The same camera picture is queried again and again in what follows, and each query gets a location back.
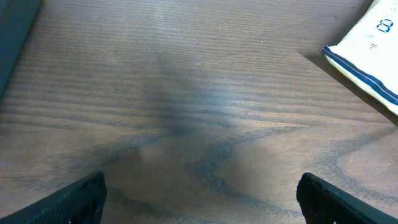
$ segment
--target dark teal object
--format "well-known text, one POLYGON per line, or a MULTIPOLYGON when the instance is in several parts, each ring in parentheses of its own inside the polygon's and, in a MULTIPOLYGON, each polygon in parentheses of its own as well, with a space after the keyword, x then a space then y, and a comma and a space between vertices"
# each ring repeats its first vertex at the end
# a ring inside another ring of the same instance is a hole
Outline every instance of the dark teal object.
POLYGON ((0 96, 39 6, 40 0, 0 0, 0 96))

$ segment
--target blue printed symbol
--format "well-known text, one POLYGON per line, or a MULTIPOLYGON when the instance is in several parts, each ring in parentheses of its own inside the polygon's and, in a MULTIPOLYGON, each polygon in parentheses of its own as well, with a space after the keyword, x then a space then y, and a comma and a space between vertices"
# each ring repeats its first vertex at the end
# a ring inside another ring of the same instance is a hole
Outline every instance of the blue printed symbol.
POLYGON ((377 25, 377 29, 381 32, 389 32, 390 27, 392 27, 394 23, 390 19, 382 19, 380 24, 377 25))

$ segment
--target brown tabletop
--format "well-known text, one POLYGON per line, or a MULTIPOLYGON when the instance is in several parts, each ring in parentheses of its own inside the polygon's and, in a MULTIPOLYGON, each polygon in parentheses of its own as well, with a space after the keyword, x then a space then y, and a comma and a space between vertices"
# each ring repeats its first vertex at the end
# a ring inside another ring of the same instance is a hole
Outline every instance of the brown tabletop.
POLYGON ((103 223, 398 214, 396 116, 321 55, 370 1, 44 0, 0 104, 0 217, 102 170, 103 223))

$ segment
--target wooden table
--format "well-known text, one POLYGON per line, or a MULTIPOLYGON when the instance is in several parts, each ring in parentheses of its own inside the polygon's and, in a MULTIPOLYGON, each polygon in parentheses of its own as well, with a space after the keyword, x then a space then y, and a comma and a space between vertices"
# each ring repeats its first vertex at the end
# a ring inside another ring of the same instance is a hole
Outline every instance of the wooden table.
POLYGON ((103 223, 304 223, 304 172, 397 216, 397 117, 320 55, 369 4, 44 0, 0 105, 0 217, 94 170, 103 223))

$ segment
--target white plastic bag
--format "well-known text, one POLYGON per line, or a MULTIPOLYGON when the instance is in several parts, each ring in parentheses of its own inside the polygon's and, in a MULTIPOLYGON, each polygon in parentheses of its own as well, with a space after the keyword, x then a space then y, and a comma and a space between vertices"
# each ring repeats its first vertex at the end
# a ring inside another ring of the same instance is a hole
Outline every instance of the white plastic bag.
POLYGON ((398 0, 375 0, 344 39, 324 47, 323 53, 342 74, 398 114, 398 0))

